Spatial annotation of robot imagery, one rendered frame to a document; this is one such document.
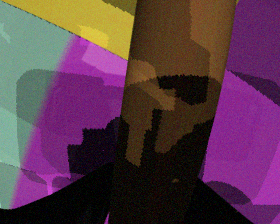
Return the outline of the brown cylinder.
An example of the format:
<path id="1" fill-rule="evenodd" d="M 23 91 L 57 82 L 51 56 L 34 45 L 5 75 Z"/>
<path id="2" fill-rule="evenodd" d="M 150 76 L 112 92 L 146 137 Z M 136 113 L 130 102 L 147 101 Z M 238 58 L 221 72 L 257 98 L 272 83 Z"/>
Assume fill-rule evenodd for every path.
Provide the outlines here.
<path id="1" fill-rule="evenodd" d="M 109 224 L 182 224 L 220 99 L 236 0 L 137 0 Z"/>

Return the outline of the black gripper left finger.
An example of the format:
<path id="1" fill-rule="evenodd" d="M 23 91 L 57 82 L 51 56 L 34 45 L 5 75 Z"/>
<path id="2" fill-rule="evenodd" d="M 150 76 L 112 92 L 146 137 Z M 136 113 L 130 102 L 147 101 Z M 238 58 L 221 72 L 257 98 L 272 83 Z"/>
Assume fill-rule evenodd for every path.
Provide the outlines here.
<path id="1" fill-rule="evenodd" d="M 0 208 L 0 224 L 104 224 L 110 211 L 114 162 L 60 191 L 14 209 Z"/>

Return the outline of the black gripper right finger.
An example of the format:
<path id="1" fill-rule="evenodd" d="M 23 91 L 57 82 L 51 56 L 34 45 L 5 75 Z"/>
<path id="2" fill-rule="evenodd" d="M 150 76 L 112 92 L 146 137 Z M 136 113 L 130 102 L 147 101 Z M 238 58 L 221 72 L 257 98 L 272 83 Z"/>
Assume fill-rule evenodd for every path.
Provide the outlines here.
<path id="1" fill-rule="evenodd" d="M 182 224 L 255 224 L 197 178 Z"/>

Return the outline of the beige low cabinet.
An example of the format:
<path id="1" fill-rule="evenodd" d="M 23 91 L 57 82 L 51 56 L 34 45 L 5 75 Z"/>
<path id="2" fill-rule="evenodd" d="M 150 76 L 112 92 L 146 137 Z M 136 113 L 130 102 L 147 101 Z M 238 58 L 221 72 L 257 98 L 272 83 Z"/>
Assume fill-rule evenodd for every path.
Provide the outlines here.
<path id="1" fill-rule="evenodd" d="M 1 0 L 129 59 L 137 0 Z"/>

